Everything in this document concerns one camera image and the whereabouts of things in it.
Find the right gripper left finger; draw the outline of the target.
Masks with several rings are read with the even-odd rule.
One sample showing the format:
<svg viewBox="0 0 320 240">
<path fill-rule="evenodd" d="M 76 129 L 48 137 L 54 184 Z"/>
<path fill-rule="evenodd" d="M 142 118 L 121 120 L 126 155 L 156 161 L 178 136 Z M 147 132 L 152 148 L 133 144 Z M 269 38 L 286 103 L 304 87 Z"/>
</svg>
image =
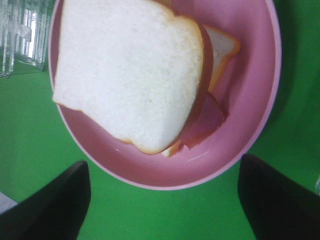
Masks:
<svg viewBox="0 0 320 240">
<path fill-rule="evenodd" d="M 77 161 L 0 215 L 2 240 L 75 240 L 91 202 L 89 166 Z"/>
</svg>

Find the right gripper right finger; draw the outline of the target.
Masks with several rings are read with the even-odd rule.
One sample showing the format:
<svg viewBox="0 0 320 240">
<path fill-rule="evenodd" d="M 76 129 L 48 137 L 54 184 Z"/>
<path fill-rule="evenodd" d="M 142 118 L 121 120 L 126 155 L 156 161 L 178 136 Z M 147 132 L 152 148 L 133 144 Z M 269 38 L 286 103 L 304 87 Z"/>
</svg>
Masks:
<svg viewBox="0 0 320 240">
<path fill-rule="evenodd" d="M 256 239 L 320 238 L 320 197 L 257 156 L 241 157 L 237 192 Z"/>
</svg>

